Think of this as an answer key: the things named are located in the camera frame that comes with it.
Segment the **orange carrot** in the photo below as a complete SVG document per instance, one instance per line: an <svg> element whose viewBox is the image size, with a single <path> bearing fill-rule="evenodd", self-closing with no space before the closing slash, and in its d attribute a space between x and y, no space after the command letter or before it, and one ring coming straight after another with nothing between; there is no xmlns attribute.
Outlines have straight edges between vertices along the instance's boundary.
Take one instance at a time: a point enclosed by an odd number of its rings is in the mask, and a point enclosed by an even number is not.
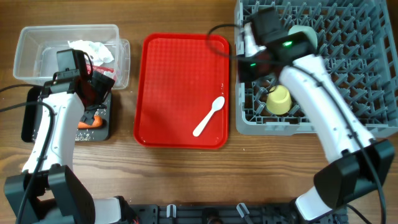
<svg viewBox="0 0 398 224"><path fill-rule="evenodd" d="M103 125L103 119L102 117L95 115L94 116L94 121L92 124L86 124L84 122L79 122L78 124L78 129L95 129L95 128L100 128Z"/></svg>

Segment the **green bowl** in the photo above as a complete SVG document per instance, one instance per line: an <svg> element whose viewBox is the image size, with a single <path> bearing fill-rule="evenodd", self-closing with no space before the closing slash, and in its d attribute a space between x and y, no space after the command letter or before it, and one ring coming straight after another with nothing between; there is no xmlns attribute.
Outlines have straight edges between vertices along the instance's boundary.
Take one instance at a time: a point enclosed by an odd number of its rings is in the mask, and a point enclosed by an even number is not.
<svg viewBox="0 0 398 224"><path fill-rule="evenodd" d="M309 41L312 43L312 45L314 46L315 49L318 48L317 33L315 32L315 30L312 27L294 25L289 29L288 35L296 34L299 32L303 32L308 37Z"/></svg>

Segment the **white napkin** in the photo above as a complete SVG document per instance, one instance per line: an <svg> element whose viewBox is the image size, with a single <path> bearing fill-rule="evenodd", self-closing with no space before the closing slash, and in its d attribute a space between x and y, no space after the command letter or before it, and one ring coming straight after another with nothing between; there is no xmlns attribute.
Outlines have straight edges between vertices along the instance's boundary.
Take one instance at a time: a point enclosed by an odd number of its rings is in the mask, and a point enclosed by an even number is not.
<svg viewBox="0 0 398 224"><path fill-rule="evenodd" d="M114 56L111 51L101 42L76 40L73 42L68 41L68 46L75 50L86 52L95 66L114 61Z"/></svg>

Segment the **red snack wrapper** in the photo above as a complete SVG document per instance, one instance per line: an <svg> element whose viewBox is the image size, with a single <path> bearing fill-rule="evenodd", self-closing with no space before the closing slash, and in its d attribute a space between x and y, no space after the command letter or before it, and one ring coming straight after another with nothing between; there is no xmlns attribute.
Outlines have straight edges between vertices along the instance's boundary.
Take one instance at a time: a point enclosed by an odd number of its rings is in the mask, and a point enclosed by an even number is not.
<svg viewBox="0 0 398 224"><path fill-rule="evenodd" d="M87 64L86 74L82 75L92 80L93 77L95 76L94 72L101 73L102 75L107 76L108 78L112 78L114 81L116 81L116 75L114 69L108 67L95 66L95 65L91 66L90 64Z"/></svg>

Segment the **yellow plastic cup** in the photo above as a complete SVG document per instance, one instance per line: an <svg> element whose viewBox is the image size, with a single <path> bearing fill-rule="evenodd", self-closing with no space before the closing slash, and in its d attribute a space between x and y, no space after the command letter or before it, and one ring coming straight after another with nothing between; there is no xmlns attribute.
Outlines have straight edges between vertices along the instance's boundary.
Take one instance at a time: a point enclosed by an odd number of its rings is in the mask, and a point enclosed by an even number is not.
<svg viewBox="0 0 398 224"><path fill-rule="evenodd" d="M282 85L272 87L267 97L266 106L272 114L283 115L288 113L292 107L292 99L288 89Z"/></svg>

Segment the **white plastic spoon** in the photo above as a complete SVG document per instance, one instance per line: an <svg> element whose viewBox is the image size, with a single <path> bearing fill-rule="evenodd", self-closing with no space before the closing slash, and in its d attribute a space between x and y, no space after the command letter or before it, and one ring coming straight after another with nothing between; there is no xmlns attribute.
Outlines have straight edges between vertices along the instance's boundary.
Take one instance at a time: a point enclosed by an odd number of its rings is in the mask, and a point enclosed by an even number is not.
<svg viewBox="0 0 398 224"><path fill-rule="evenodd" d="M204 128L208 124L211 117L215 112L221 110L224 106L225 98L223 96L217 97L211 105L211 110L209 113L202 119L202 121L198 124L198 126L193 130L192 134L194 137L199 137L199 135L203 132Z"/></svg>

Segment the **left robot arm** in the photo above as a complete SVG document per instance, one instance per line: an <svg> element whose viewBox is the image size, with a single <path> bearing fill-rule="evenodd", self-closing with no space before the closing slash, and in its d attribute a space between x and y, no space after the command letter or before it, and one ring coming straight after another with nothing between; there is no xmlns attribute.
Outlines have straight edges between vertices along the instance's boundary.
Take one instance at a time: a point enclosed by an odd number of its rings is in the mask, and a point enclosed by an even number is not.
<svg viewBox="0 0 398 224"><path fill-rule="evenodd" d="M94 70L81 50L57 52L58 71L43 85L42 110L34 148L19 175L8 177L5 196L17 223L129 223L134 212L122 197L93 199L73 173L73 150L80 122L92 124L114 80Z"/></svg>

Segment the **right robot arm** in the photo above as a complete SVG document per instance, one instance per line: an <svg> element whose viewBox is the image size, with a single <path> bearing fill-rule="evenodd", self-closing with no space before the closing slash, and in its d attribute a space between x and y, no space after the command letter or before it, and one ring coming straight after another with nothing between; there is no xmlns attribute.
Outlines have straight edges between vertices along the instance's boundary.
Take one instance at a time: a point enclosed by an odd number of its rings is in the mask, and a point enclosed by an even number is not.
<svg viewBox="0 0 398 224"><path fill-rule="evenodd" d="M274 75L312 123L328 161L315 174L313 187L295 199L301 221L315 222L374 191L385 213L382 186L394 147L388 140L378 141L349 109L308 35L289 34L275 9L268 7L243 24L243 42L240 81Z"/></svg>

